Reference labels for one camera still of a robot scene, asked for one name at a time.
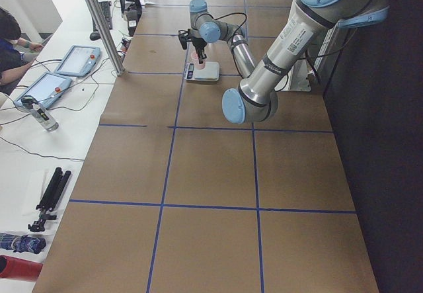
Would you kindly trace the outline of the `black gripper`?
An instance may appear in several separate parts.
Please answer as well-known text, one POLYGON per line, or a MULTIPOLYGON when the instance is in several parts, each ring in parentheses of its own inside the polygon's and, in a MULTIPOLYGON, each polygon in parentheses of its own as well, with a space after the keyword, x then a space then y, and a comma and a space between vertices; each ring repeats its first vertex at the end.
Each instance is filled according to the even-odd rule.
POLYGON ((207 42, 203 38, 197 38, 194 36, 191 36, 190 39, 197 53, 199 64, 205 63, 205 60, 206 60, 205 48, 207 46, 207 42))

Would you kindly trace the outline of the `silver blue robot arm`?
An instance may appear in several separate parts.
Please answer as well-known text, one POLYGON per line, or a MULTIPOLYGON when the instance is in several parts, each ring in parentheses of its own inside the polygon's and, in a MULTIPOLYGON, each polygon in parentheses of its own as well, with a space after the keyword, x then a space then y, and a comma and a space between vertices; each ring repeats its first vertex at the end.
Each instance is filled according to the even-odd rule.
POLYGON ((200 61, 206 58, 207 44, 218 40, 227 43, 242 80, 236 89, 224 92, 222 111, 231 123, 242 124, 262 122, 274 115, 278 107, 276 85, 323 30, 382 22, 389 0, 296 0, 288 23, 259 62, 239 26, 214 19, 205 0, 191 0, 189 7, 191 27, 180 43, 185 46, 191 41, 200 61))

